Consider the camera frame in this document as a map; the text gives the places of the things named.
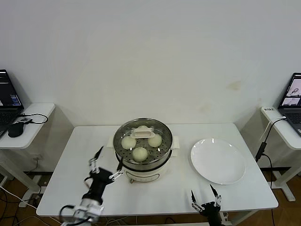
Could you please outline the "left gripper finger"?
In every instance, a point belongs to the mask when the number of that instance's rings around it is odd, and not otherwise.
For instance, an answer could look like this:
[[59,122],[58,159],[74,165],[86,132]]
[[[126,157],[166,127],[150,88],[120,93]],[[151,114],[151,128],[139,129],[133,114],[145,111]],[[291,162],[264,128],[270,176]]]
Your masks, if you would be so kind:
[[88,163],[89,163],[89,168],[90,168],[90,173],[93,174],[98,174],[100,172],[100,168],[97,165],[98,158],[101,154],[101,151],[103,149],[103,146],[95,153],[93,158],[91,158]]
[[115,181],[117,178],[119,178],[121,175],[123,175],[122,168],[123,168],[123,158],[121,158],[119,160],[119,164],[118,164],[116,172],[114,174],[110,175],[109,179],[111,181]]

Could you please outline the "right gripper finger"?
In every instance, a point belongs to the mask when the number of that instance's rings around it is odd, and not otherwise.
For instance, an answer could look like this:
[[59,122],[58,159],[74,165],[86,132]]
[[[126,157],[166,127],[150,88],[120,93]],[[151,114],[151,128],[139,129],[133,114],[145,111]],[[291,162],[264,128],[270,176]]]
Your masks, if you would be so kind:
[[214,194],[214,196],[215,196],[215,201],[214,201],[214,206],[215,207],[220,207],[221,206],[221,196],[217,193],[217,191],[213,188],[213,186],[212,185],[210,185],[210,187],[211,187],[211,190],[212,190],[212,192],[213,192],[213,194]]
[[202,212],[203,211],[203,208],[202,206],[198,205],[197,204],[197,201],[196,201],[196,198],[194,196],[194,193],[193,191],[191,190],[191,199],[192,199],[192,207],[197,211],[197,212]]

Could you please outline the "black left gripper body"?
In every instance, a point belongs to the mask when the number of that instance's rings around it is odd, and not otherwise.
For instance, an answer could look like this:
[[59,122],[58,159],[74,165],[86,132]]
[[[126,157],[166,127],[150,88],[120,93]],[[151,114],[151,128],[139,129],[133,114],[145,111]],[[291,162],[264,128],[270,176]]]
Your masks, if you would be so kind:
[[98,173],[90,171],[89,177],[84,179],[84,183],[88,185],[87,181],[91,179],[92,184],[90,185],[88,192],[83,195],[83,198],[102,200],[105,187],[114,182],[114,177],[114,174],[102,168],[99,168]]

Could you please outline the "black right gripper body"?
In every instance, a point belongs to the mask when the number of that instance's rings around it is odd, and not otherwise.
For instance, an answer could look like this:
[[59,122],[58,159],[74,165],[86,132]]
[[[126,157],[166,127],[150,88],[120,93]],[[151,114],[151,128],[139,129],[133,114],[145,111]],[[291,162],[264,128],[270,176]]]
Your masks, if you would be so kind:
[[210,226],[222,226],[222,220],[220,217],[220,206],[215,206],[214,202],[204,203],[199,211],[200,215],[207,218]]

